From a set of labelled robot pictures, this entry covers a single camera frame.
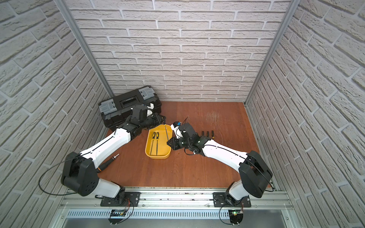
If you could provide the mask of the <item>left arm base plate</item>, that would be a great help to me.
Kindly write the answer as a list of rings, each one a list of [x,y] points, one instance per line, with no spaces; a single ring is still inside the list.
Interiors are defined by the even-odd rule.
[[[102,197],[101,207],[137,207],[141,192],[129,192],[122,189],[115,198]]]

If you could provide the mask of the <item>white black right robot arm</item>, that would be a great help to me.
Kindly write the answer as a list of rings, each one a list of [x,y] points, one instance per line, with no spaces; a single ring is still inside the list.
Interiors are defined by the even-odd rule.
[[[199,136],[189,123],[174,122],[171,129],[175,133],[167,144],[173,150],[189,150],[189,155],[218,160],[233,168],[240,175],[228,189],[228,195],[234,200],[251,195],[261,198],[273,177],[272,171],[256,151],[240,152],[226,147],[207,136]]]

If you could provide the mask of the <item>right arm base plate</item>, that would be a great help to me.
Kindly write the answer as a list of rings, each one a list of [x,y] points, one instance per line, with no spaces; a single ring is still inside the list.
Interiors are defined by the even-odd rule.
[[[229,194],[229,189],[233,186],[232,183],[225,192],[213,193],[214,207],[241,207],[250,208],[252,206],[249,195],[242,197],[240,200],[236,200]]]

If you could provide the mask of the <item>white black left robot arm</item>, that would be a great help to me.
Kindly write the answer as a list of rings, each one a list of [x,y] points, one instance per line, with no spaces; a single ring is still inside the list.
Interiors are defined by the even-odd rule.
[[[122,187],[99,178],[97,168],[117,149],[139,136],[142,130],[165,124],[165,119],[149,106],[136,105],[132,114],[111,135],[78,154],[72,152],[66,156],[61,183],[81,196],[94,194],[116,198]]]

